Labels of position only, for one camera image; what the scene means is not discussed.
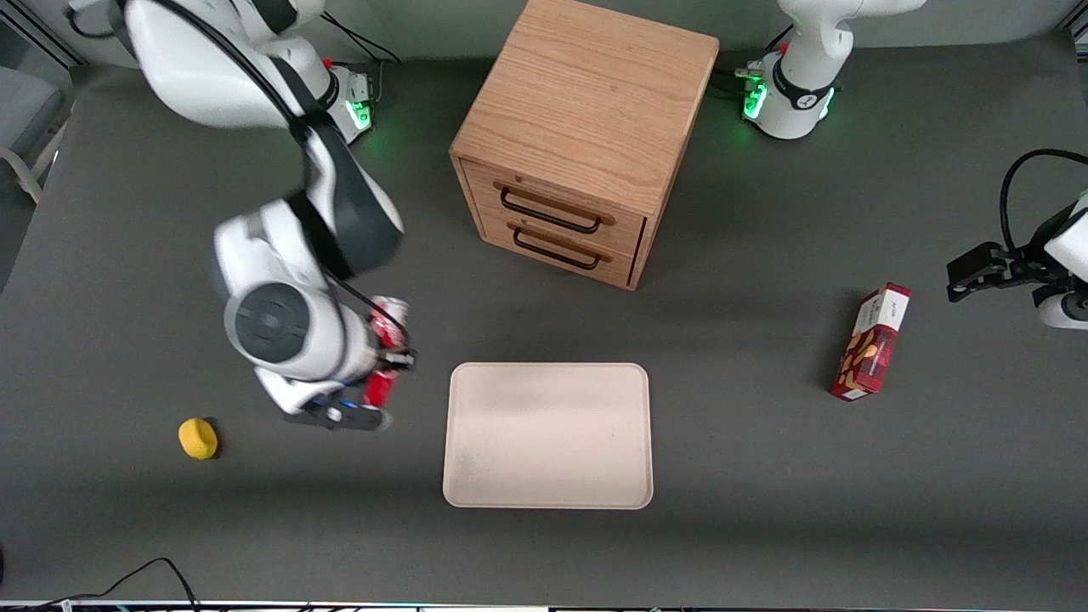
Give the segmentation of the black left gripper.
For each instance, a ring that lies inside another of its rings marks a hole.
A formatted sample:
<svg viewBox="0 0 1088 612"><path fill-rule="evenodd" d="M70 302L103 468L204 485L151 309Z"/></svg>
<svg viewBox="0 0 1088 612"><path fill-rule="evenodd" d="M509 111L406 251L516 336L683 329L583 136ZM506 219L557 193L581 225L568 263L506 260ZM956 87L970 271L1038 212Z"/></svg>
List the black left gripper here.
<svg viewBox="0 0 1088 612"><path fill-rule="evenodd" d="M1004 281L1006 289L1041 284L1051 289L1065 287L1065 268L1044 250L1046 244L1058 236L1064 224L1041 224L1029 241L1022 246L1014 244L1012 230L1004 224L1006 250L996 241L982 244L947 264L947 296L959 303L972 294L999 289ZM1009 264L1007 255L1011 256Z"/></svg>

